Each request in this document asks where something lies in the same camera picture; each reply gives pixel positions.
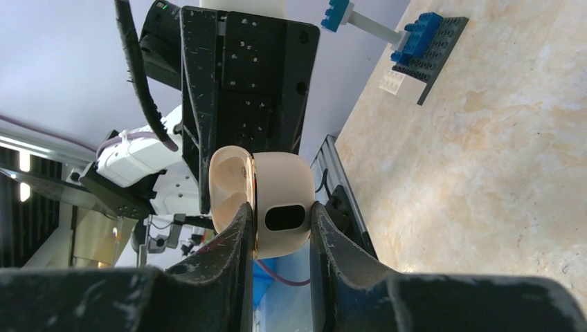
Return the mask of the beige charging case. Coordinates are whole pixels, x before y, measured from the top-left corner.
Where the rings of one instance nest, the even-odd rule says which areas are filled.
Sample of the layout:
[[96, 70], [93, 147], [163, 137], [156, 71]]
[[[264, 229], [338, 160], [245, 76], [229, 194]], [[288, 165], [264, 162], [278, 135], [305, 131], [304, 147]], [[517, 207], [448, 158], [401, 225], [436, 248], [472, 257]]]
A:
[[258, 259], [290, 255], [307, 243], [316, 193], [314, 175], [303, 158], [226, 146], [213, 154], [208, 175], [210, 213], [217, 232], [224, 231], [247, 203], [256, 227]]

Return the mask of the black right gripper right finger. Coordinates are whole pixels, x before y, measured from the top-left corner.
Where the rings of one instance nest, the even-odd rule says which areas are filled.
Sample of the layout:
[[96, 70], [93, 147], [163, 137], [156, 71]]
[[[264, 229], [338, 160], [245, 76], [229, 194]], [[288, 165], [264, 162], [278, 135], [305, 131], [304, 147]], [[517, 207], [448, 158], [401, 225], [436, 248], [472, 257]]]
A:
[[399, 273], [311, 209], [315, 331], [585, 331], [559, 283], [541, 277]]

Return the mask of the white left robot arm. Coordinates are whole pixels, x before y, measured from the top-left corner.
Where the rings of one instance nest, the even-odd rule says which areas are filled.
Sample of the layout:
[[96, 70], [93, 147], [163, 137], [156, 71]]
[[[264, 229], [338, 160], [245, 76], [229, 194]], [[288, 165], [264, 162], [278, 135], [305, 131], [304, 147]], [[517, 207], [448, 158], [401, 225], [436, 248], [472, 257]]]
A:
[[114, 8], [147, 124], [113, 132], [80, 180], [115, 215], [207, 214], [222, 147], [299, 152], [317, 26], [278, 1], [155, 1], [141, 31], [128, 1]]

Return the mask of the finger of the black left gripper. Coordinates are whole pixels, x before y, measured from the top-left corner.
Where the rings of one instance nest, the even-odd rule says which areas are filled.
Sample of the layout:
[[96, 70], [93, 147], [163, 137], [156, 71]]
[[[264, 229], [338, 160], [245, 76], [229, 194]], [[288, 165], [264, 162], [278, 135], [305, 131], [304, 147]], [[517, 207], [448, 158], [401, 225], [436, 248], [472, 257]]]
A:
[[297, 154], [318, 50], [313, 24], [185, 6], [183, 159], [210, 211], [209, 167], [221, 147]]

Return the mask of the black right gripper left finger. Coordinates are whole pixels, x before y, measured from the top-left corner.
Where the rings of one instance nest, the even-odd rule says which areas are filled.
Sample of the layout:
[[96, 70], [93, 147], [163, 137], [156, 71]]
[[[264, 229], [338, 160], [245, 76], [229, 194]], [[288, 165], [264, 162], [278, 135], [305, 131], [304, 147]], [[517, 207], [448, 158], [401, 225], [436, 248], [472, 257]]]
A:
[[253, 212], [167, 270], [7, 269], [2, 331], [250, 331]]

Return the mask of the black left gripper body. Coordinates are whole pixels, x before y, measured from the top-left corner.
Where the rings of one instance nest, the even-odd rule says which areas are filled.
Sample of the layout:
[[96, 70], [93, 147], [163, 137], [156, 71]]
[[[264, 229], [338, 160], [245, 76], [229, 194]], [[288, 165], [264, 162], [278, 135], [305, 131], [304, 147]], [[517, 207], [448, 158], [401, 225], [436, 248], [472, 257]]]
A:
[[180, 9], [154, 1], [139, 37], [146, 75], [176, 90], [181, 89]]

